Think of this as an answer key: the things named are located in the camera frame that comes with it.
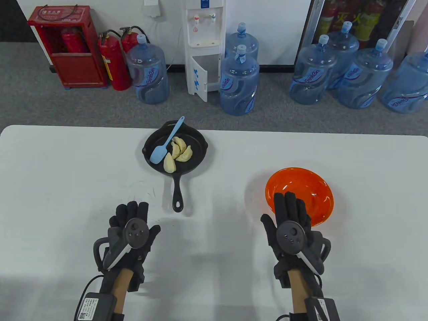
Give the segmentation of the person's left hand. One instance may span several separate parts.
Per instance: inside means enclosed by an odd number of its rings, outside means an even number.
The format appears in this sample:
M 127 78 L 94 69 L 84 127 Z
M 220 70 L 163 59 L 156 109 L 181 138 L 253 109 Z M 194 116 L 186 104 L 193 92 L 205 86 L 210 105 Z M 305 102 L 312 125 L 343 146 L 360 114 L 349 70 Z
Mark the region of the person's left hand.
M 116 208 L 116 215 L 112 216 L 109 220 L 111 227 L 120 227 L 124 229 L 127 222 L 133 218 L 139 218 L 147 223 L 148 220 L 148 207 L 147 202 L 140 202 L 137 204 L 136 201 L 130 201 L 127 205 L 120 204 Z M 136 292 L 139 290 L 139 286 L 144 282 L 144 269 L 143 263 L 151 251 L 151 247 L 156 236 L 161 231 L 159 225 L 154 225 L 148 230 L 148 240 L 138 249 L 130 249 L 128 253 L 125 253 L 124 256 L 119 259 L 113 269 L 129 269 L 133 272 L 130 284 L 128 286 L 127 292 Z

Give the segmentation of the person's right hand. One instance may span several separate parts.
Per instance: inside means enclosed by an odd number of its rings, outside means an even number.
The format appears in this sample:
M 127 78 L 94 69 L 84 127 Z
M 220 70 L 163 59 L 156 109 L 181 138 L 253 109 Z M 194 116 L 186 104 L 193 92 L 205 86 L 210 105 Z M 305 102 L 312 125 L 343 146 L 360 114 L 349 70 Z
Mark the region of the person's right hand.
M 313 293 L 321 293 L 324 261 L 331 250 L 331 243 L 319 231 L 312 230 L 312 220 L 303 200 L 294 193 L 274 194 L 275 220 L 261 216 L 268 245 L 272 248 L 277 264 L 274 276 L 282 288 L 292 288 L 290 272 L 298 271 Z

